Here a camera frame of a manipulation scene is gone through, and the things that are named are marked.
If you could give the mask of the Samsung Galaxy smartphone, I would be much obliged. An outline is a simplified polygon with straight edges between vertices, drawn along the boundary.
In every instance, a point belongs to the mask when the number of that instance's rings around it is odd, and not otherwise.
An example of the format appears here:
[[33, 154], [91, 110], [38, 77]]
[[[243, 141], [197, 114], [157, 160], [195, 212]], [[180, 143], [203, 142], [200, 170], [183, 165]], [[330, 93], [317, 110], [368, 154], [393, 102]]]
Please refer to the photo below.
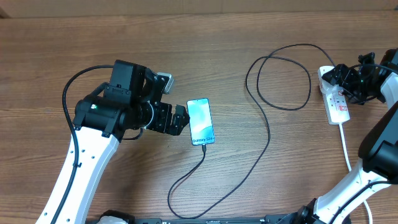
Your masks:
[[208, 98], [188, 100], [190, 135], [194, 146], [213, 144], [215, 134]]

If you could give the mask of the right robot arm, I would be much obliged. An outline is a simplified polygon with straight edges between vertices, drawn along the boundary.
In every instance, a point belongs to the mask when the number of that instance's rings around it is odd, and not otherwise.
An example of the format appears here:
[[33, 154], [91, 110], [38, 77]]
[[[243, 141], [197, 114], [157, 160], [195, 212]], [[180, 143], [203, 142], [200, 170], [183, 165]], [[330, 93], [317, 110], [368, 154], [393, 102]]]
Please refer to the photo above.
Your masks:
[[328, 193], [279, 220], [279, 223], [350, 223], [349, 214], [376, 192], [397, 184], [397, 50], [359, 55], [358, 64], [318, 69], [324, 102], [335, 110], [347, 103], [363, 105], [378, 99], [387, 113], [358, 149], [358, 161]]

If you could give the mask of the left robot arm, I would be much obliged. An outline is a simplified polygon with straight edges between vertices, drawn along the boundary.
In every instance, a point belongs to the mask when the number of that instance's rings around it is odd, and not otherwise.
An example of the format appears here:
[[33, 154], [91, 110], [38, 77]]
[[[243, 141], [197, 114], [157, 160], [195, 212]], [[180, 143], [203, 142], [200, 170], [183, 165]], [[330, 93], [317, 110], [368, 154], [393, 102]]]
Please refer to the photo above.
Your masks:
[[161, 101], [174, 84], [169, 73], [116, 60], [108, 82], [67, 108], [68, 81], [62, 106], [71, 131], [68, 153], [37, 223], [84, 223], [101, 176], [127, 130], [152, 130], [178, 136], [189, 123], [184, 106]]

